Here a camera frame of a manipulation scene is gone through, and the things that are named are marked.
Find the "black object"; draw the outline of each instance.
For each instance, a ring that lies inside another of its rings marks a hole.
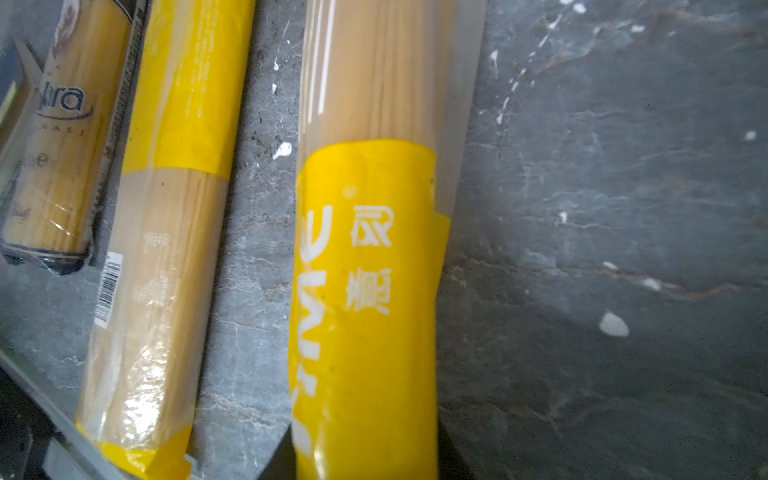
[[[53,425],[0,369],[0,478],[39,480]]]
[[[442,423],[438,425],[437,449],[440,480],[474,480]],[[296,480],[296,453],[293,451],[290,427],[257,480]]]

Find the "gray marble surface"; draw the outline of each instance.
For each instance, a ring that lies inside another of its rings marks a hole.
[[[59,1],[17,3],[42,56]],[[305,7],[258,6],[201,478],[255,478],[287,425],[295,158],[273,154],[296,151]],[[490,0],[438,297],[440,414],[478,479],[768,478],[767,105],[761,0]],[[92,265],[0,265],[0,339],[62,398],[118,180]]]

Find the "pasta package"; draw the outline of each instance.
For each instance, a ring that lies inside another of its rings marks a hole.
[[[65,0],[2,229],[10,263],[65,275],[88,258],[95,205],[141,41],[145,0]]]
[[[480,0],[308,2],[289,344],[299,480],[437,479],[435,295],[484,19]]]
[[[78,428],[144,480],[183,480],[254,0],[155,0]]]

